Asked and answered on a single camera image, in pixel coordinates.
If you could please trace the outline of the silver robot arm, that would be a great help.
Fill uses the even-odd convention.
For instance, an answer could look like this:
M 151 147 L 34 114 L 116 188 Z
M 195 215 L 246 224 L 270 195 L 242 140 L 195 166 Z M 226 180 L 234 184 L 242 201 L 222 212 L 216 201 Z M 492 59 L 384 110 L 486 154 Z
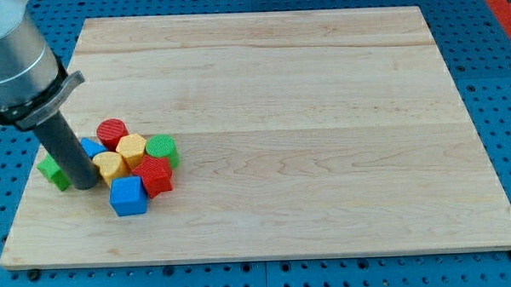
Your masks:
M 84 82 L 54 55 L 26 4 L 0 0 L 0 124 L 21 130 L 54 117 Z

